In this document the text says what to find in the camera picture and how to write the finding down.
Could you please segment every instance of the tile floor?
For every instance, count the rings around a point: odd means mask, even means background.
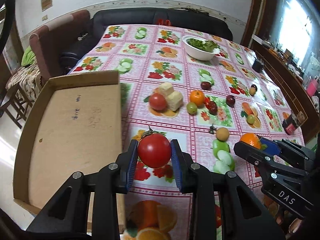
[[[15,116],[16,112],[12,107],[9,111]],[[12,189],[14,160],[21,131],[4,113],[0,118],[0,207],[25,230],[33,220],[33,216],[13,201]]]

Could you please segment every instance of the black sofa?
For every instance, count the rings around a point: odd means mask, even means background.
[[[100,40],[109,25],[157,24],[158,20],[170,20],[174,27],[186,28],[216,35],[232,41],[228,25],[215,17],[194,11],[164,8],[126,8],[98,11],[87,23],[86,37],[73,43],[60,54],[59,63],[68,72]]]

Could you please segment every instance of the pink checkered tablecloth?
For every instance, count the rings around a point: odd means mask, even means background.
[[[220,54],[206,62],[191,58],[182,42],[185,35],[213,40],[219,44]],[[169,140],[177,139],[182,151],[213,171],[217,159],[212,153],[212,141],[216,137],[208,133],[209,127],[213,123],[215,127],[228,128],[227,143],[236,163],[235,172],[263,201],[261,177],[251,164],[234,154],[234,144],[247,132],[271,140],[288,138],[301,145],[304,142],[301,129],[292,136],[284,132],[281,124],[291,110],[268,75],[252,70],[254,59],[252,50],[207,33],[158,25],[118,25],[109,26],[100,42],[70,73],[119,71],[124,149],[131,139],[140,140],[150,125]],[[123,68],[123,62],[130,65]],[[195,116],[187,113],[188,95],[192,90],[201,90],[199,69],[202,73],[209,72],[214,80],[211,90],[203,92],[216,102],[216,116],[205,107],[198,109]],[[176,112],[157,113],[149,107],[148,96],[163,82],[170,82],[183,94],[184,105]],[[254,97],[249,95],[252,84],[258,87]],[[225,103],[227,95],[236,98],[233,108]],[[244,114],[250,110],[255,116],[251,126]],[[157,235],[163,239],[187,239],[192,195],[179,193],[171,162],[159,169],[138,162],[134,184],[125,202],[127,218],[136,225],[136,231],[128,230],[125,239],[141,240]],[[217,239],[221,238],[221,227],[217,228],[217,235]]]

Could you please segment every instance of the blue gripper pad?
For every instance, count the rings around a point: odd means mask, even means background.
[[[269,157],[272,157],[274,155],[279,155],[280,150],[278,148],[277,143],[272,142],[270,140],[266,140],[265,138],[261,137],[260,142],[262,144],[266,144],[267,148],[263,150],[263,152],[268,155]]]
[[[176,180],[177,188],[179,189],[179,191],[181,191],[182,171],[180,169],[180,163],[179,163],[179,159],[178,159],[176,148],[173,144],[173,141],[170,142],[170,145],[171,145],[171,162],[172,162],[173,174]]]
[[[135,143],[130,143],[128,151],[132,151],[131,159],[129,162],[128,170],[127,170],[127,184],[125,185],[127,191],[130,190],[133,184],[134,172],[137,166],[138,160],[138,152],[137,152],[138,141]]]

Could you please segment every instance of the cardboard tray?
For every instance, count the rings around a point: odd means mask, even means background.
[[[14,201],[38,214],[75,171],[90,174],[122,152],[118,71],[51,78],[27,118],[13,174]],[[90,198],[88,229],[93,198]],[[117,195],[118,221],[125,225],[124,198]]]

